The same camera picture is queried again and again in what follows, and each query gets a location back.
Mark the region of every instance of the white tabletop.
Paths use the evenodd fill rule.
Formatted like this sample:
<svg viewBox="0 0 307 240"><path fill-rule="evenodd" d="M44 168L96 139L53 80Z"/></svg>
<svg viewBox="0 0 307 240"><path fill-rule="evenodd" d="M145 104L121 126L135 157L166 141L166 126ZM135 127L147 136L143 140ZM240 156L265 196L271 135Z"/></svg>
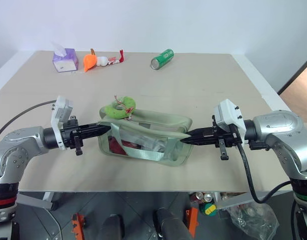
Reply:
<svg viewBox="0 0 307 240"><path fill-rule="evenodd" d="M149 64L156 53L127 52L123 63L96 67L84 73L82 58L85 54L77 53L78 71L63 73L55 70L52 52L33 54L0 90L0 127L22 110L56 99L58 95L73 101L72 115L80 125L97 122L99 109L110 103L114 95L134 98L138 109L190 117L193 120L191 129L210 127L214 106L226 98L240 107L244 119L269 113L276 107L287 108L278 95L272 93L271 87L256 89L254 84L259 85L262 76L255 74L257 71L248 65L250 62L244 72L239 65L242 66L246 59L241 56L235 56L235 60L229 54L175 54L166 66L153 70ZM118 56L115 52L97 55ZM16 120L2 135L19 128L50 127L50 118L50 106L42 106ZM73 192L248 190L244 166L235 148L228 148L229 160L221 161L220 151L215 146L195 146L185 164L170 167L148 160L104 155L99 150L97 138L83 142L82 156L76 156L74 150L54 149L34 157L19 189ZM245 151L256 190L268 191L288 180L273 151L250 151L248 146Z"/></svg>

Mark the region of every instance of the purple tissue box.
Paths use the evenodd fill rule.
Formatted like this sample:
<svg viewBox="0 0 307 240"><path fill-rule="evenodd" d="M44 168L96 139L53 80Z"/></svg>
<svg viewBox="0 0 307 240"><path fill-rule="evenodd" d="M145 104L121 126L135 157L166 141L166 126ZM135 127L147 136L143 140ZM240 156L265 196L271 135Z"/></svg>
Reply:
<svg viewBox="0 0 307 240"><path fill-rule="evenodd" d="M58 73L78 70L78 58L73 48L65 48L66 56L53 54L53 65Z"/></svg>

